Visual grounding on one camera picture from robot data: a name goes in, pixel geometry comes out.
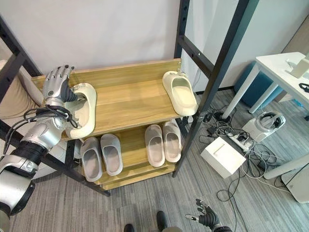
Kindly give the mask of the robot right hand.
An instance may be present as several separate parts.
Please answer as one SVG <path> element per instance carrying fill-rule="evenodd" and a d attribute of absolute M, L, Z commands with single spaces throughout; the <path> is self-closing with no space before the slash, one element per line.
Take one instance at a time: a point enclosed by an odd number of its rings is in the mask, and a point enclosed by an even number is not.
<path fill-rule="evenodd" d="M 198 206 L 198 211 L 202 214 L 199 216 L 186 214 L 186 219 L 198 222 L 206 227 L 209 227 L 211 230 L 216 226 L 221 225 L 217 214 L 203 200 L 196 199 L 196 205 Z"/>

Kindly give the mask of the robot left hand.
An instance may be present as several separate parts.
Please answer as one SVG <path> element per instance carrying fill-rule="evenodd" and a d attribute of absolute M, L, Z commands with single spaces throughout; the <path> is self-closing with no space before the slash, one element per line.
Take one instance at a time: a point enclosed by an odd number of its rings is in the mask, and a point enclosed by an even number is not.
<path fill-rule="evenodd" d="M 58 66 L 47 74 L 43 84 L 43 97 L 49 105 L 63 105 L 65 102 L 73 102 L 77 95 L 69 87 L 69 77 L 74 66 Z"/>

